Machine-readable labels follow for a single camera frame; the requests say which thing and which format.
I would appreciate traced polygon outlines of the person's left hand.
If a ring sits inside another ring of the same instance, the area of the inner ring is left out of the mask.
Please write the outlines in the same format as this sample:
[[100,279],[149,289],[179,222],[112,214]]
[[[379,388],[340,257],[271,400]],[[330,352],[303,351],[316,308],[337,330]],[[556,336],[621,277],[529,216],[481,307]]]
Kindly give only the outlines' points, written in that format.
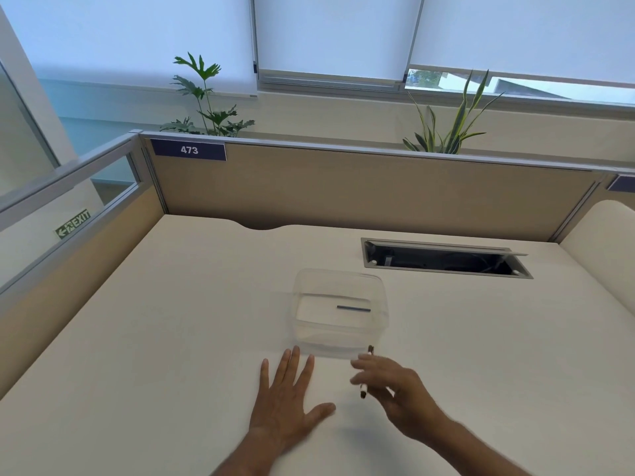
[[249,424],[249,430],[266,428],[278,432],[289,442],[293,440],[294,445],[288,450],[313,431],[303,430],[303,418],[308,413],[304,410],[304,402],[313,375],[314,356],[308,356],[300,373],[299,363],[300,348],[296,345],[283,352],[266,394],[259,395],[258,382],[258,392]]

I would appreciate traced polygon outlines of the person's right hand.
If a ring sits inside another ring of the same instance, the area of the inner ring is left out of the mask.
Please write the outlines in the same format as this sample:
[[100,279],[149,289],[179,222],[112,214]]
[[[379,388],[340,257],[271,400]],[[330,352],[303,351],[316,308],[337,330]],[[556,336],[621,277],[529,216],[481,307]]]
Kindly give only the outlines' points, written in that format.
[[423,443],[426,432],[448,417],[413,369],[390,358],[367,353],[360,353],[357,359],[351,360],[351,365],[357,373],[379,373],[380,387],[368,387],[368,394],[379,402],[388,420],[408,438]]

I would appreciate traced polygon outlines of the black pen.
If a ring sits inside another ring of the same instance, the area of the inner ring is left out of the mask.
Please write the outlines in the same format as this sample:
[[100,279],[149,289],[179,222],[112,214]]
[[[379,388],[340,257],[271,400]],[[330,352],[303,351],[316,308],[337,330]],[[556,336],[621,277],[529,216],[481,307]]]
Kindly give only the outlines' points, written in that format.
[[[369,355],[373,355],[374,354],[374,346],[369,345],[368,349],[367,349],[367,353]],[[365,383],[360,384],[360,397],[361,399],[365,399],[368,395],[368,385]]]

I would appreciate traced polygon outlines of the person's left forearm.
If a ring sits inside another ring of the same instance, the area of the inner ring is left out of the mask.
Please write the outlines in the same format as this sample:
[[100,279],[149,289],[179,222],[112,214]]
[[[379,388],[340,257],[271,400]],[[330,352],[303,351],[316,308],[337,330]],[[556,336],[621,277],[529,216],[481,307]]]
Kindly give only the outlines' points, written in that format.
[[269,476],[275,461],[293,445],[273,430],[251,429],[210,476]]

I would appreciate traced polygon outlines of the person's right forearm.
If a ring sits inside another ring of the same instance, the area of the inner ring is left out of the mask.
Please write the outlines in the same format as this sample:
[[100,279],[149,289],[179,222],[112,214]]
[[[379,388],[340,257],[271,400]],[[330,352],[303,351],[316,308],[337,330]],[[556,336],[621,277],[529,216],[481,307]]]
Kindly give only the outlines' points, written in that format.
[[449,417],[427,431],[422,442],[460,476],[533,476]]

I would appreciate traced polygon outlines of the clear plastic container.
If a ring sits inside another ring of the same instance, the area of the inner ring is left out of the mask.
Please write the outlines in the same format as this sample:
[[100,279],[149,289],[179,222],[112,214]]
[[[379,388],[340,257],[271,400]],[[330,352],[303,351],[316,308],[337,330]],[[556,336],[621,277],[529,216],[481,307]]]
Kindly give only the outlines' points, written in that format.
[[[336,309],[337,305],[371,312]],[[291,326],[299,344],[337,352],[377,347],[389,327],[389,308],[381,278],[366,273],[305,268],[294,280]]]

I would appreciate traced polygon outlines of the beige desk partition panel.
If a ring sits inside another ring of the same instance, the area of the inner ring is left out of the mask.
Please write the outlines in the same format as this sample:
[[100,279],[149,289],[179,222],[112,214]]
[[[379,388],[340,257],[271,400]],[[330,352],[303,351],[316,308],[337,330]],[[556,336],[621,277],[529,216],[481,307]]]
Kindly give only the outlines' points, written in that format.
[[[143,131],[166,213],[269,230],[291,224],[559,242],[635,162],[445,155]],[[155,155],[151,138],[224,143],[227,161]]]

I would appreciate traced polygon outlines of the green exit sign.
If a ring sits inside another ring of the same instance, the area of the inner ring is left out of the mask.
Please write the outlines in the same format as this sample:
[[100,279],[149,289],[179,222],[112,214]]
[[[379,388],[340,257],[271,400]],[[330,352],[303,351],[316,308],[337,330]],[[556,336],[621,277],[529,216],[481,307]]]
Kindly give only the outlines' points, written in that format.
[[55,235],[63,240],[80,228],[83,224],[89,221],[91,218],[91,214],[88,209],[82,210],[80,213],[76,214],[62,225],[54,229]]

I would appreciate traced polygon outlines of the beige glass-topped side partition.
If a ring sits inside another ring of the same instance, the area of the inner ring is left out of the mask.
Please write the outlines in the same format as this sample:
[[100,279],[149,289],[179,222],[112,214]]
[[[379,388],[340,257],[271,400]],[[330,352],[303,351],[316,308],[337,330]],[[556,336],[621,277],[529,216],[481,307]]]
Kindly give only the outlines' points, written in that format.
[[142,134],[0,197],[0,400],[166,213]]

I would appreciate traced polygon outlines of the long-leaf snake plant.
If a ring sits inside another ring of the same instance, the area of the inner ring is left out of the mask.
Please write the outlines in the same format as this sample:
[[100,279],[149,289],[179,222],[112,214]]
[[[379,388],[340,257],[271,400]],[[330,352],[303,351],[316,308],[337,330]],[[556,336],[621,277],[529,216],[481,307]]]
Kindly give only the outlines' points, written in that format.
[[492,100],[483,105],[480,110],[478,107],[485,93],[485,87],[487,85],[489,76],[489,70],[485,71],[480,84],[472,96],[468,98],[468,88],[472,80],[474,71],[472,70],[465,81],[462,101],[457,108],[455,119],[448,133],[444,136],[437,130],[437,117],[433,109],[427,105],[425,111],[421,109],[419,104],[415,101],[415,98],[409,94],[410,100],[415,105],[420,124],[422,127],[421,133],[414,133],[416,142],[413,143],[408,138],[402,139],[402,144],[409,151],[416,152],[428,152],[428,153],[444,153],[444,154],[457,154],[462,148],[466,139],[484,135],[485,132],[474,132],[472,126],[476,120],[489,108],[490,105],[495,103],[503,94],[496,95]]

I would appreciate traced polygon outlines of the broad-leaf green plant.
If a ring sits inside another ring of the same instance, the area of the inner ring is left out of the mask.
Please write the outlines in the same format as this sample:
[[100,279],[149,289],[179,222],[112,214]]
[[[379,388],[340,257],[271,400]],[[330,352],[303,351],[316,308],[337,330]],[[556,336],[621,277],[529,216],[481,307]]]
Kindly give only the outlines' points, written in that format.
[[214,78],[221,71],[221,66],[217,63],[206,64],[202,55],[195,58],[191,53],[187,53],[187,58],[175,56],[173,64],[184,65],[190,68],[197,75],[199,82],[189,80],[181,75],[174,75],[172,85],[179,88],[177,92],[183,96],[190,96],[196,100],[197,113],[199,114],[202,127],[197,127],[190,116],[183,120],[175,119],[160,127],[161,132],[182,133],[188,135],[221,136],[236,138],[240,132],[255,125],[254,120],[238,120],[236,105],[227,110],[213,110],[211,105],[211,95],[213,88],[208,85],[208,80]]

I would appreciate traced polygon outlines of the white roller blind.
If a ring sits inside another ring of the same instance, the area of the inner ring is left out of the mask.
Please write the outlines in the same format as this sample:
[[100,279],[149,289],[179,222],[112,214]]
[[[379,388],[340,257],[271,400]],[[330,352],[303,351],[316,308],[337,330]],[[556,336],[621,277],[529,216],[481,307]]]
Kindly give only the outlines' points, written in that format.
[[216,93],[257,94],[250,0],[0,0],[40,79],[174,89],[217,63]]
[[259,71],[396,82],[424,0],[253,0]]
[[635,0],[424,0],[410,65],[635,87]]

